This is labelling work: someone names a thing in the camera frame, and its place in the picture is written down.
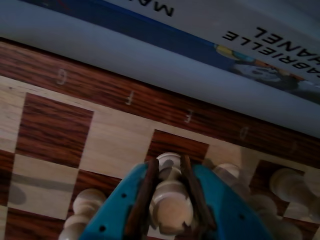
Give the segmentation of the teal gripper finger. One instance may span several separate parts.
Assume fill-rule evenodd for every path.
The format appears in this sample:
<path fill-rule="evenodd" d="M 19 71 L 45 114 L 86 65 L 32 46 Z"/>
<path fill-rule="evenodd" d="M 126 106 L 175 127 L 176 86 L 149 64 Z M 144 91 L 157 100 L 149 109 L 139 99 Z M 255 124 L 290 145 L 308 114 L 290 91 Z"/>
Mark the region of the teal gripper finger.
<path fill-rule="evenodd" d="M 81 240 L 144 240 L 158 184 L 159 161 L 138 164 L 120 181 L 79 237 Z"/>
<path fill-rule="evenodd" d="M 194 212 L 194 240 L 271 240 L 272 234 L 247 203 L 209 168 L 183 155 L 180 168 Z"/>

